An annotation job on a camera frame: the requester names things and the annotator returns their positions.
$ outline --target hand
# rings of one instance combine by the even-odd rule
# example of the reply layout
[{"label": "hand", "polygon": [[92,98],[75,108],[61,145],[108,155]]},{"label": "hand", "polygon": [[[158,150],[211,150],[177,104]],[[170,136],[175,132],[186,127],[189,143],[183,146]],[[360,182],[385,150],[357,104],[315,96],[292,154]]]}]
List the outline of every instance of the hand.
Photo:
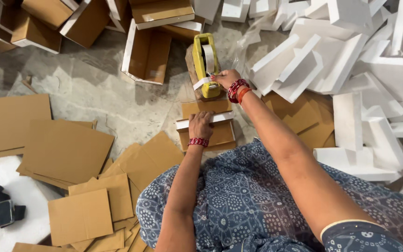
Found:
[{"label": "hand", "polygon": [[209,126],[214,111],[200,111],[189,116],[189,138],[210,139],[212,129]]},{"label": "hand", "polygon": [[228,90],[231,87],[232,83],[234,83],[238,79],[242,79],[242,77],[235,69],[231,69],[224,70],[217,75],[212,75],[211,79],[215,82],[220,83],[223,88]]}]

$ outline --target woman's left hand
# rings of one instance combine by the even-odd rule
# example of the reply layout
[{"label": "woman's left hand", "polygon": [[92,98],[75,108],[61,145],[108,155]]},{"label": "woman's left hand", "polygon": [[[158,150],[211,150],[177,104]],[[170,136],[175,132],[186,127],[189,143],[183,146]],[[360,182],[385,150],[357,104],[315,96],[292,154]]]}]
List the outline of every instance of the woman's left hand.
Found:
[{"label": "woman's left hand", "polygon": [[212,129],[209,126],[214,111],[200,111],[189,116],[189,138],[210,139]]}]

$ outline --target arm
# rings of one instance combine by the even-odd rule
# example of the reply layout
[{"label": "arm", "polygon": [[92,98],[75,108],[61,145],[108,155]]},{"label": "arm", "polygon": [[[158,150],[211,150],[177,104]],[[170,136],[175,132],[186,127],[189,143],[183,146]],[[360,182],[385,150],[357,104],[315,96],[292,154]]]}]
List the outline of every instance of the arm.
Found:
[{"label": "arm", "polygon": [[[189,117],[189,137],[209,139],[209,120],[214,112],[199,112]],[[163,213],[156,252],[195,252],[192,214],[197,193],[197,179],[202,162],[202,145],[190,145],[173,180]]]},{"label": "arm", "polygon": [[[215,80],[229,88],[239,78],[237,71],[226,70]],[[301,139],[253,92],[243,96],[242,107],[318,240],[321,241],[322,230],[336,221],[359,219],[374,222],[321,168]]]}]

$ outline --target orange bangle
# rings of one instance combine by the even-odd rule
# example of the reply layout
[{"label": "orange bangle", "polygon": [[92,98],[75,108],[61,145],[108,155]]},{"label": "orange bangle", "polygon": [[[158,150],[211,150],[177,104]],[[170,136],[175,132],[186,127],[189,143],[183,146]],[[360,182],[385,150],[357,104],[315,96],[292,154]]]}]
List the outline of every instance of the orange bangle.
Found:
[{"label": "orange bangle", "polygon": [[239,101],[239,104],[242,104],[242,98],[248,91],[251,91],[251,89],[249,87],[246,87],[246,88],[242,89],[242,91],[240,91],[240,94],[237,98],[237,100]]}]

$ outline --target woman's right hand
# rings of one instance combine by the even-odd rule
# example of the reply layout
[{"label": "woman's right hand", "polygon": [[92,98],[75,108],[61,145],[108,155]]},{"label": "woman's right hand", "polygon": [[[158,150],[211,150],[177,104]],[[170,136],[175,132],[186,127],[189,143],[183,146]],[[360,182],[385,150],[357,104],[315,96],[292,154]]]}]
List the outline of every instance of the woman's right hand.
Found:
[{"label": "woman's right hand", "polygon": [[234,83],[238,79],[242,79],[239,72],[235,69],[224,70],[217,75],[212,75],[211,79],[217,83],[220,83],[223,88],[228,90],[232,83]]}]

